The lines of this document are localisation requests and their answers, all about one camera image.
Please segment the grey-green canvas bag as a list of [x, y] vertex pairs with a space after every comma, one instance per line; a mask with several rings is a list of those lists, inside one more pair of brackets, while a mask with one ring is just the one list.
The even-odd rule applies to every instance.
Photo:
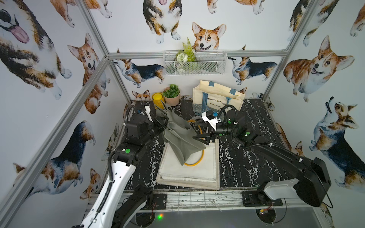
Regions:
[[197, 135], [191, 125], [178, 116], [168, 104], [162, 103], [163, 108], [155, 106], [156, 115], [167, 117], [167, 127], [163, 132], [164, 140], [173, 149], [180, 165], [184, 165], [189, 157], [199, 151], [205, 150], [204, 143], [193, 139]]

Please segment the white bag with yellow handles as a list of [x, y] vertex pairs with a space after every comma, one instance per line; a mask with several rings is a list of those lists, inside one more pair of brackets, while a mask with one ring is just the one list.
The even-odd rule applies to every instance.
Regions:
[[184, 165], [178, 161], [171, 146], [166, 143], [158, 175], [166, 181], [193, 181], [214, 183], [219, 178], [219, 143], [210, 143], [203, 151], [192, 154]]

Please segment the cream bag with blue handles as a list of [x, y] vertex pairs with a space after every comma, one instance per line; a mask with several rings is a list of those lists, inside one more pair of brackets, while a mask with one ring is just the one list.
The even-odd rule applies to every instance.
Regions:
[[208, 110], [218, 111], [225, 105], [232, 105], [238, 111], [241, 110], [245, 92], [215, 83], [201, 80], [193, 89], [193, 111], [201, 116]]

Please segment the cream canvas bag with print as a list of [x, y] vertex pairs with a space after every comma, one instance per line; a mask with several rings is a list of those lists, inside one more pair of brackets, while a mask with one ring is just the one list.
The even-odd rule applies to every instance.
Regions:
[[159, 168], [156, 182], [164, 185], [218, 190], [219, 180], [219, 162], [204, 160], [196, 166], [163, 163]]

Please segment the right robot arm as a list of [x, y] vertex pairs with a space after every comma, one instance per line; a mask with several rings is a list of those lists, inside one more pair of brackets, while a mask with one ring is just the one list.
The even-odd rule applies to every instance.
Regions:
[[257, 190], [243, 193], [245, 207], [271, 208], [286, 199], [300, 199], [312, 207], [320, 207], [328, 196], [331, 181], [324, 161], [299, 156], [247, 128], [244, 116], [234, 106], [225, 105], [218, 112], [207, 110], [195, 124], [207, 129], [205, 134], [194, 136], [195, 140], [209, 145], [228, 137], [238, 149], [258, 148], [261, 156], [283, 165], [293, 176], [289, 180], [265, 181]]

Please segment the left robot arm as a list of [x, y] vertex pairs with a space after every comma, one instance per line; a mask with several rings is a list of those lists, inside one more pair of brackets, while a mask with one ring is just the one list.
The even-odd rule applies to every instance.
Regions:
[[152, 202], [152, 189], [139, 186], [126, 202], [118, 206], [148, 144], [165, 131], [169, 118], [167, 115], [151, 118], [145, 110], [130, 115], [132, 109], [133, 105], [126, 111], [121, 143], [107, 160], [109, 179], [80, 228], [124, 228], [140, 209]]

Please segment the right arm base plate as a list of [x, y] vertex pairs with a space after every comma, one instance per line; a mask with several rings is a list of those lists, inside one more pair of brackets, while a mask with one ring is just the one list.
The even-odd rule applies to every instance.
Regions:
[[283, 206], [281, 199], [271, 199], [262, 191], [243, 191], [241, 194], [245, 207]]

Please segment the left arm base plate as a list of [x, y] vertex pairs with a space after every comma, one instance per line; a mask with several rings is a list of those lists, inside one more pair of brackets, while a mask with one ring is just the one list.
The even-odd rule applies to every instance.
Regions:
[[167, 194], [150, 194], [147, 196], [146, 205], [143, 211], [165, 210], [167, 203]]

